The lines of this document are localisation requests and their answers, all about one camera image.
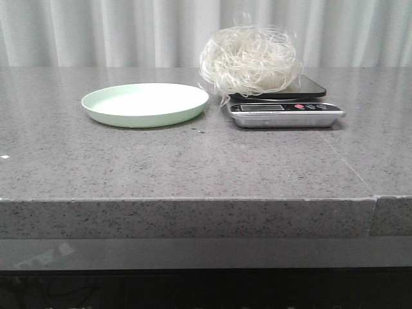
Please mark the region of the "white pleated curtain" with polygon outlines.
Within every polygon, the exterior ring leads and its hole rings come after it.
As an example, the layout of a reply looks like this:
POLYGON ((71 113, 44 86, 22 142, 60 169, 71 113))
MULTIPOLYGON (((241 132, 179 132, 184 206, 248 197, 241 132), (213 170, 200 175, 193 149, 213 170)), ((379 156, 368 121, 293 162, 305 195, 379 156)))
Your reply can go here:
POLYGON ((195 67, 213 32, 274 24, 308 67, 409 67, 410 1, 2 1, 2 66, 195 67))

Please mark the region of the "light green round plate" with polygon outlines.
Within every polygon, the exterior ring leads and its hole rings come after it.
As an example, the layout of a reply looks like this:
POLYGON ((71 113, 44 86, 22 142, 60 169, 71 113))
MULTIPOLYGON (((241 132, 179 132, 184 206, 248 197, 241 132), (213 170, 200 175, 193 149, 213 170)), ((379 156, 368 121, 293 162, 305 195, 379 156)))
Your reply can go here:
POLYGON ((117 127, 150 128, 179 124, 197 117, 209 94, 173 83, 113 86, 82 98, 82 107, 97 122, 117 127))

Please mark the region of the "silver black kitchen scale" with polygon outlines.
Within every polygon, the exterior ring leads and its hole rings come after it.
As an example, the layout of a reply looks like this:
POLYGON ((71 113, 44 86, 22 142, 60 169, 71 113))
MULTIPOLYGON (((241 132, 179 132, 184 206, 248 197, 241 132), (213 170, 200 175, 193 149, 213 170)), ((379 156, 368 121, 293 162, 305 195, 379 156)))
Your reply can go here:
POLYGON ((303 75, 276 93, 243 97, 232 94, 226 107, 239 127, 318 128, 330 127, 346 113, 321 102, 326 89, 303 75))

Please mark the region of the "white vermicelli noodle bundle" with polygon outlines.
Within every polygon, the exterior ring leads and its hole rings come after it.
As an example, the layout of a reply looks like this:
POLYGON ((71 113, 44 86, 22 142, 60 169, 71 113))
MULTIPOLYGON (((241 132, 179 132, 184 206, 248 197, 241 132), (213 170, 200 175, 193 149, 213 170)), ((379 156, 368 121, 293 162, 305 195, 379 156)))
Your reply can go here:
POLYGON ((206 91, 221 97, 251 97, 277 93, 300 81, 303 62, 297 56, 295 33, 275 25, 252 24, 250 14, 238 12, 234 26, 212 34, 200 53, 200 76, 206 91))

